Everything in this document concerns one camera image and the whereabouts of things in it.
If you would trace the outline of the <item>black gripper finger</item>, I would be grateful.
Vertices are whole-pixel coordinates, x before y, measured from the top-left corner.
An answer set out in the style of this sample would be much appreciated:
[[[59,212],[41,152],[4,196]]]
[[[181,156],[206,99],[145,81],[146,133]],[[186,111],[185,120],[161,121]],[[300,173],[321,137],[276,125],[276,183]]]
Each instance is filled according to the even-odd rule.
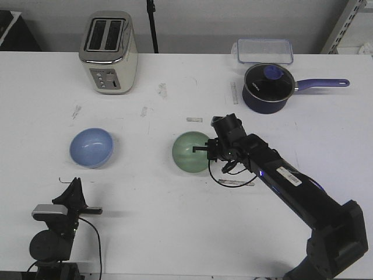
[[[77,196],[77,187],[78,179],[75,177],[72,182],[69,184],[68,188],[58,197],[52,200],[53,204],[64,205],[67,208],[75,208],[78,196]]]
[[[77,206],[79,208],[87,208],[85,197],[83,195],[82,182],[80,178],[77,178],[77,183],[76,183],[76,199],[77,199]]]
[[[208,151],[208,147],[194,146],[194,147],[192,148],[192,151],[193,151],[193,152],[196,152],[196,151]]]

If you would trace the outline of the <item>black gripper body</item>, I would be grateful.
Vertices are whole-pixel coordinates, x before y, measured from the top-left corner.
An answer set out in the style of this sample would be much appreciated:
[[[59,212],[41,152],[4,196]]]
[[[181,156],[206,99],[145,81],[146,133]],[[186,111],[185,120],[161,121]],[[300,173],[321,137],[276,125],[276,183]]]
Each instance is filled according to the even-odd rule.
[[[73,240],[75,238],[81,214],[101,215],[103,213],[103,208],[99,206],[84,206],[81,208],[65,207],[64,209],[66,209],[65,212],[51,214],[46,221],[46,225],[49,230],[52,230],[66,240]]]
[[[247,134],[234,113],[224,117],[214,116],[211,121],[217,137],[207,141],[207,159],[217,161],[247,162],[248,155],[239,141]]]

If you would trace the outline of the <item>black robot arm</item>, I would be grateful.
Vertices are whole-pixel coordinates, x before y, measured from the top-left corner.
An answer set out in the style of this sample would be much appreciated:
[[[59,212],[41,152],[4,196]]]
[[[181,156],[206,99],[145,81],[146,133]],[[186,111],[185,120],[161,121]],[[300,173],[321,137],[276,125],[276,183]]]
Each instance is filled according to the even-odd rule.
[[[368,251],[364,215],[353,200],[340,205],[312,178],[298,171],[255,134],[246,134],[235,114],[214,116],[217,138],[193,151],[208,161],[225,161],[222,172],[237,163],[261,179],[312,230],[303,261],[284,279],[333,279]]]
[[[82,215],[101,215],[101,207],[86,204],[81,179],[75,177],[68,188],[50,204],[38,204],[31,212],[36,221],[45,222],[47,230],[37,233],[29,253],[37,267],[35,279],[85,279],[78,264],[69,262],[79,221],[92,225]]]

